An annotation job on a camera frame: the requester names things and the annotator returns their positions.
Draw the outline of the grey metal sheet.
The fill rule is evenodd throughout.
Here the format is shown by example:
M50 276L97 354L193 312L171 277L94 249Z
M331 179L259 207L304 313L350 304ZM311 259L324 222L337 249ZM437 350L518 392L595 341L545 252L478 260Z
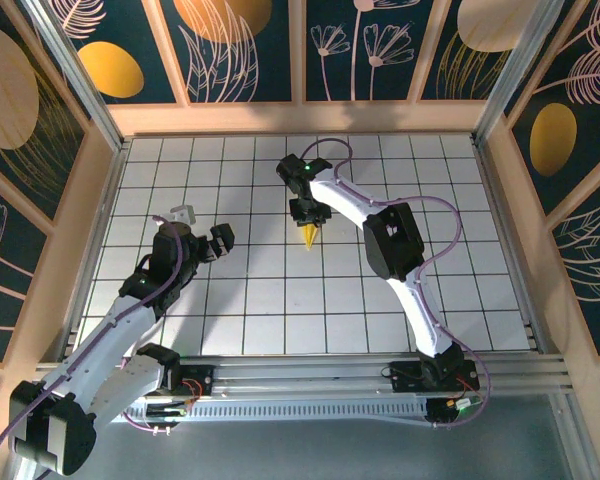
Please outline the grey metal sheet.
M572 480L547 429L373 421L112 426L72 480Z

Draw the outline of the aluminium side rail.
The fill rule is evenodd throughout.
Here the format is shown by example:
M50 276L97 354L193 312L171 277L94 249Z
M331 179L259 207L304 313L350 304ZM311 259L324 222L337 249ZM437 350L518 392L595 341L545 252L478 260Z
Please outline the aluminium side rail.
M95 210L94 220L62 328L47 351L47 356L51 360L62 361L66 356L66 352L71 352L71 347L77 338L76 331L79 329L83 311L90 295L92 278L98 264L100 249L107 232L109 217L124 173L131 143L130 138L125 138L118 152L112 157L112 163Z
M540 354L556 354L557 346L550 336L548 325L539 312L532 295L530 271L526 263L523 245L518 235L514 217L507 202L504 187L497 174L494 161L486 148L473 144L481 178L492 209L496 230L502 245L505 262L509 269L513 290L521 310L523 324L531 330L534 349Z

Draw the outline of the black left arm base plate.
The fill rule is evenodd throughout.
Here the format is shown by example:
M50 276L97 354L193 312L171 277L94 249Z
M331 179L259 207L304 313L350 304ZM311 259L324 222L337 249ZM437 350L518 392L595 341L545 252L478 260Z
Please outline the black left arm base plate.
M180 365L170 374L168 392L189 398L208 397L214 383L212 365Z

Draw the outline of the aluminium rail beam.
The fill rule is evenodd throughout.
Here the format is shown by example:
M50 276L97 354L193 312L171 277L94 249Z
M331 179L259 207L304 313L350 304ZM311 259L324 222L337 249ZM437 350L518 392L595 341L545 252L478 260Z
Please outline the aluminium rail beam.
M574 391L563 358L535 352L483 352L474 376L492 396L567 394ZM197 357L184 365L212 365L205 401L388 398L390 355Z

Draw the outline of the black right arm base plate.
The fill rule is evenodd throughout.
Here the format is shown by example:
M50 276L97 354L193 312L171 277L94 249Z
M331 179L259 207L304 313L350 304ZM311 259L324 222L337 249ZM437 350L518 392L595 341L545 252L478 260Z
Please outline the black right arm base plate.
M388 364L388 379L394 393L461 393L480 389L474 361L464 360L462 365L446 377L423 361L394 361Z

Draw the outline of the aluminium corner post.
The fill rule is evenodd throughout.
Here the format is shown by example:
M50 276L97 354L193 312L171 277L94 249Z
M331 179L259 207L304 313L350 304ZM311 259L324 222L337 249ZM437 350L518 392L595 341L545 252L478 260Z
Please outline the aluminium corner post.
M107 144L115 153L119 153L124 144L124 136L80 61L73 43L64 33L52 7L46 0L16 0L16 3L26 11L27 17L38 29L52 57L62 67L67 80Z
M547 43L551 30L560 25L563 10L571 7L565 3L575 0L536 0L528 19L522 23L521 33L517 36L504 68L496 79L477 125L472 132L473 146L480 150L493 128L504 113L516 89L523 83L525 76L532 70L532 64Z

